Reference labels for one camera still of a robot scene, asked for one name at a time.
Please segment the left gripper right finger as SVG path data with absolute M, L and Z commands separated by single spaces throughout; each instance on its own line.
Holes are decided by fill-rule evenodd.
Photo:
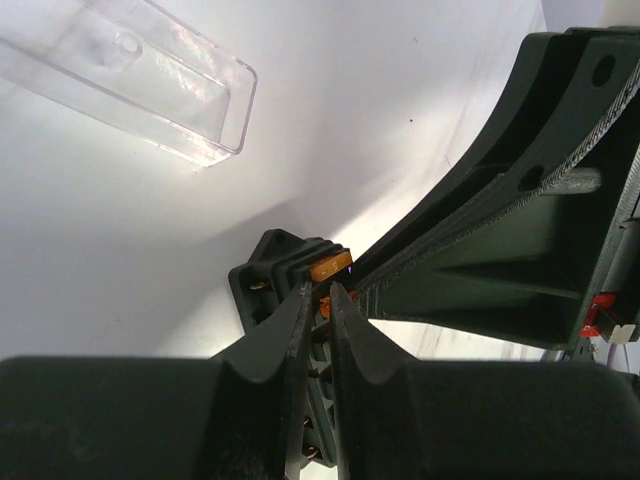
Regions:
M 635 479 L 639 401 L 587 362 L 427 361 L 330 289 L 342 479 Z

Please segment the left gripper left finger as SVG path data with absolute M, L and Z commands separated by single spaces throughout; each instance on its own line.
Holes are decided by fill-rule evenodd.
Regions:
M 22 356 L 1 364 L 5 479 L 296 479 L 309 284 L 208 359 Z

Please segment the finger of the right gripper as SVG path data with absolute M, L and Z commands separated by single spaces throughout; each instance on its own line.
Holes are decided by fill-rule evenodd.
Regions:
M 375 273 L 393 256 L 507 172 L 533 143 L 575 75 L 597 31 L 570 28 L 523 40 L 498 103 L 457 164 L 402 220 L 357 261 L 357 273 Z
M 568 89 L 511 168 L 381 271 L 355 263 L 367 318 L 575 344 L 639 197 L 639 31 L 588 29 Z

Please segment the orange blade fuse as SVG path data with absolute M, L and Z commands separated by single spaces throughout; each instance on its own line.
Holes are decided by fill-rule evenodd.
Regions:
M 311 265 L 309 269 L 310 278 L 316 283 L 324 282 L 342 270 L 348 269 L 352 263 L 353 260 L 349 251 L 342 251 L 330 255 Z
M 348 291 L 348 296 L 354 300 L 356 297 L 356 292 L 354 290 Z M 319 301 L 319 311 L 324 319 L 329 319 L 331 315 L 331 300 L 330 296 L 327 295 L 320 299 Z

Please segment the clear plastic fuse box cover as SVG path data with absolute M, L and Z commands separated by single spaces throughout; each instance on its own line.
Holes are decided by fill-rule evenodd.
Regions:
M 154 1 L 4 1 L 1 102 L 30 92 L 209 167 L 244 147 L 257 73 Z

